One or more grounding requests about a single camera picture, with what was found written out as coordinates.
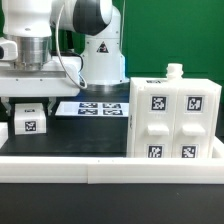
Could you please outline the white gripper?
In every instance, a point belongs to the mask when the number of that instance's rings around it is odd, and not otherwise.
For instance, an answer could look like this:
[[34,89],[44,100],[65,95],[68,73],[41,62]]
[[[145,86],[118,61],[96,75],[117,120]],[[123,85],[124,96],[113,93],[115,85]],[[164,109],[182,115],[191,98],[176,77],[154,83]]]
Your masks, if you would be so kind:
[[57,56],[39,71],[16,70],[9,63],[0,63],[0,102],[7,115],[11,115],[9,97],[49,97],[47,113],[51,116],[56,97],[76,96],[79,92]]

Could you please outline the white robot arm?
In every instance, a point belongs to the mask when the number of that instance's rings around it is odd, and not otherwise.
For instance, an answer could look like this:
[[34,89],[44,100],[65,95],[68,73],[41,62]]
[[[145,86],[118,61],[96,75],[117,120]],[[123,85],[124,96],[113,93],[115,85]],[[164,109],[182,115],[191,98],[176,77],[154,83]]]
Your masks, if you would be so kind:
[[112,0],[1,0],[0,103],[11,98],[75,96],[122,85],[123,27]]

